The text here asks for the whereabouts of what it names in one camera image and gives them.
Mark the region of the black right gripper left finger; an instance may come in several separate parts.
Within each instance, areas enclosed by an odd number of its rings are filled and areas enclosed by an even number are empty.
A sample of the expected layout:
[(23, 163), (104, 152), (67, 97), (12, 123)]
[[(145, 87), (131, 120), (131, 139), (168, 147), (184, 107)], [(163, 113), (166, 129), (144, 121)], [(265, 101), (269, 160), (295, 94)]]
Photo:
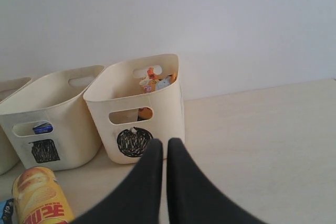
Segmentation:
[(151, 139), (127, 177), (72, 223), (159, 223), (163, 145)]

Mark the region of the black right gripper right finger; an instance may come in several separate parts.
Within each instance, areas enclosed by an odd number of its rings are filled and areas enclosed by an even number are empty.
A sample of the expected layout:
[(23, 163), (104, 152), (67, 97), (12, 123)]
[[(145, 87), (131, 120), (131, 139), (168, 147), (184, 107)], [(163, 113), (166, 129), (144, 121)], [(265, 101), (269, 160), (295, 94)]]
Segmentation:
[(166, 174), (170, 223), (264, 223), (224, 195), (179, 138), (168, 142)]

